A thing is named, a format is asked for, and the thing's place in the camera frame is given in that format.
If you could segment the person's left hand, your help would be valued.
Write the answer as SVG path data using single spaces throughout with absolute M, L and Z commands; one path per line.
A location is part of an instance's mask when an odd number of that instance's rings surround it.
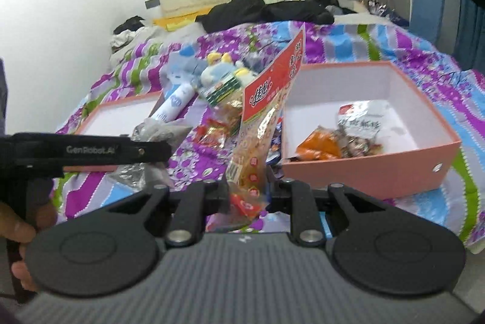
M 48 201 L 36 209 L 35 225 L 23 221 L 5 203 L 1 203 L 1 237 L 19 243 L 17 251 L 21 259 L 11 264 L 13 276 L 20 281 L 22 288 L 36 292 L 38 290 L 27 265 L 25 264 L 25 250 L 27 245 L 35 238 L 38 230 L 45 230 L 56 224 L 58 218 L 57 208 Z

